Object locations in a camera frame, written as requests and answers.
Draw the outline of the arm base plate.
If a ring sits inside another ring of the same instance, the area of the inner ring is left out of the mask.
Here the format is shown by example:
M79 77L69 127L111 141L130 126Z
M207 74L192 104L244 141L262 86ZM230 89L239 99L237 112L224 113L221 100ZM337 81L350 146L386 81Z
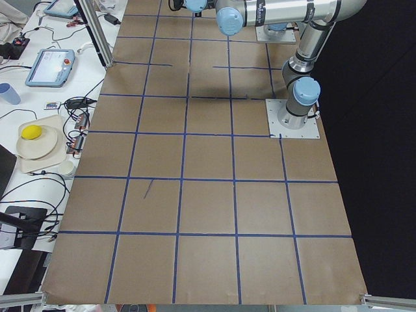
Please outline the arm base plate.
M265 27L256 27L256 37L258 42L290 44L296 43L296 37L293 30L271 31Z
M316 118L310 118L300 129L289 129L278 120L278 112L285 106L286 99L266 99L269 136L271 138L319 139Z

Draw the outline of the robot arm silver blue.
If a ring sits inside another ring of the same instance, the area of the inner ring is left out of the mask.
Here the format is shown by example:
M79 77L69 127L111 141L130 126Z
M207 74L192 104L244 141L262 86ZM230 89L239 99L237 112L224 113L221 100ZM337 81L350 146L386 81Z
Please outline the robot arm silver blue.
M319 83L310 73L336 22L357 14L364 1L174 1L170 10L185 8L195 14L213 9L220 32L233 36L243 27L271 27L302 22L306 25L293 57L283 65L282 76L289 93L278 112L278 122L287 129L301 129L320 96Z
M277 36L277 35L282 35L286 31L297 30L297 28L293 27L291 23L275 23L275 24L264 25L263 30L265 34L269 36Z

